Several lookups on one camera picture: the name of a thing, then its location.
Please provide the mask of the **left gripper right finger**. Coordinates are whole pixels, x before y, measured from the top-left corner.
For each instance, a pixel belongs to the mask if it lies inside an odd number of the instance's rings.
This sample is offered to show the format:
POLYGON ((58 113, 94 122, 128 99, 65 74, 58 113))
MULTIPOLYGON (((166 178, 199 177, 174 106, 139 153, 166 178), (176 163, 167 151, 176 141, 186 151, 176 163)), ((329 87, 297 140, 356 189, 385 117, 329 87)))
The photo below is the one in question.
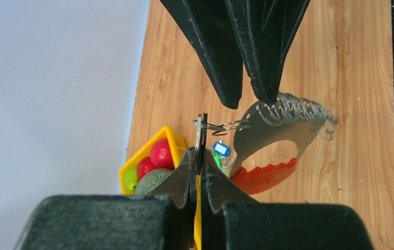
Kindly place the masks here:
POLYGON ((257 201, 217 167, 209 150, 201 153, 201 247, 231 249, 231 241, 242 228, 237 206, 256 204, 257 201))

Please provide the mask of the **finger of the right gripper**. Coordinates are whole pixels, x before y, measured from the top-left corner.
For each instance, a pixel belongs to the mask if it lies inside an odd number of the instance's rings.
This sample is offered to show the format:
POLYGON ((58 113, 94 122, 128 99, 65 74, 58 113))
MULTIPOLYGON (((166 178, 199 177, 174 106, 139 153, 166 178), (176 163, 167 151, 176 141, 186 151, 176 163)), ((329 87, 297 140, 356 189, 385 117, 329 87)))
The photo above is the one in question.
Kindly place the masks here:
POLYGON ((284 63, 309 0, 226 1, 251 86, 266 104, 277 100, 284 63))
POLYGON ((225 1, 161 0, 201 61, 221 103, 237 109, 243 60, 225 1))

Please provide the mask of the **silver key black head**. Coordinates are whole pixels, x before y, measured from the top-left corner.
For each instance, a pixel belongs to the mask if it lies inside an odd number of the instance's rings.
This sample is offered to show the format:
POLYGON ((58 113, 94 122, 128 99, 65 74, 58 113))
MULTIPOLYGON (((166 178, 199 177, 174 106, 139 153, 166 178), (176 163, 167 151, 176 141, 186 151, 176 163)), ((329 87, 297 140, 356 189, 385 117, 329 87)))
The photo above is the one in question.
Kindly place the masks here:
POLYGON ((220 127, 214 124, 208 123, 208 114, 202 113, 198 115, 196 120, 196 145, 195 150, 195 165, 196 175, 201 175, 201 169, 203 167, 204 154, 206 151, 207 131, 219 131, 220 127))

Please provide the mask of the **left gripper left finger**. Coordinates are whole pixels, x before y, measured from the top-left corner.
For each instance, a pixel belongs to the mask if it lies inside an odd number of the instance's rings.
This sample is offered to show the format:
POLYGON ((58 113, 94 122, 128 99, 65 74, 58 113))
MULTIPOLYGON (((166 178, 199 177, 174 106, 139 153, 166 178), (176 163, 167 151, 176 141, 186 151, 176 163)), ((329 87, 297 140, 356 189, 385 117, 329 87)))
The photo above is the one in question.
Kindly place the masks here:
POLYGON ((194 221, 197 207, 195 150, 187 148, 179 166, 152 192, 168 200, 165 212, 165 249, 190 249, 194 246, 194 221))

